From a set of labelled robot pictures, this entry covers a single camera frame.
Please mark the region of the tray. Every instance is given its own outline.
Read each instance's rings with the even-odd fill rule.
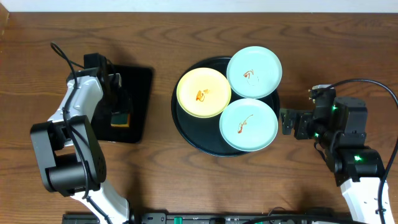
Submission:
[[[221,72],[226,76],[226,67],[231,57],[213,57],[194,64],[184,74],[195,68],[212,68]],[[176,91],[177,84],[175,85],[172,95],[172,116],[175,127],[180,132],[182,137],[187,140],[193,147],[211,154],[213,156],[240,156],[249,152],[239,151],[230,146],[222,137],[220,133],[220,117],[221,114],[212,118],[196,118],[185,112],[177,101]],[[243,97],[232,91],[231,101],[242,99]],[[270,95],[261,99],[268,104],[275,112],[277,119],[279,119],[279,96],[275,90]]]

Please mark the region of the light blue plate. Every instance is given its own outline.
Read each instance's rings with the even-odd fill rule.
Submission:
[[[232,102],[221,114],[220,131],[232,147],[252,152],[267,147],[275,139],[278,120],[264,102],[241,99]]]
[[[264,47],[246,47],[229,61],[226,77],[231,88],[245,98],[270,95],[282,79],[278,57]]]

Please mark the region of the wooden table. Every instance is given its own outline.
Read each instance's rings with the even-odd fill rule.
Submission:
[[[30,127],[46,121],[66,92],[70,71],[51,50],[52,40],[78,63],[83,54],[99,52],[117,64],[154,68],[142,142],[100,142],[108,180],[140,212],[265,213],[276,206],[348,211],[313,141],[279,132],[265,150],[221,158],[181,137],[171,94],[182,73],[204,58],[250,45],[270,48],[284,69],[278,87],[284,108],[311,108],[307,89],[346,78],[373,78],[398,93],[393,14],[11,13],[0,43],[1,223],[60,223],[66,212],[88,211],[44,189],[30,141]],[[386,164],[398,135],[390,96],[365,83],[337,90],[366,100],[367,144]],[[393,166],[388,178],[396,220],[397,171]]]

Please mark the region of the wood grain surface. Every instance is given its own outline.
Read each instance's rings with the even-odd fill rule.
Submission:
[[[44,189],[30,141],[30,127],[46,121],[66,92],[70,71],[51,50],[53,40],[78,63],[99,52],[116,64],[154,68],[142,142],[100,142],[108,180],[140,212],[348,211],[313,141],[279,132],[264,150],[221,158],[181,137],[170,111],[172,90],[202,59],[268,47],[284,70],[278,87],[284,108],[312,108],[307,89],[346,78],[376,79],[398,93],[395,14],[12,13],[0,43],[0,223],[60,223],[64,213],[88,211]],[[393,101],[371,84],[337,90],[366,100],[366,144],[386,164],[398,135]],[[396,165],[388,183],[397,220]]]

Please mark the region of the green tape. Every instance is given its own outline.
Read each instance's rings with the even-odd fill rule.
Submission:
[[[174,217],[174,224],[182,224],[182,217]]]

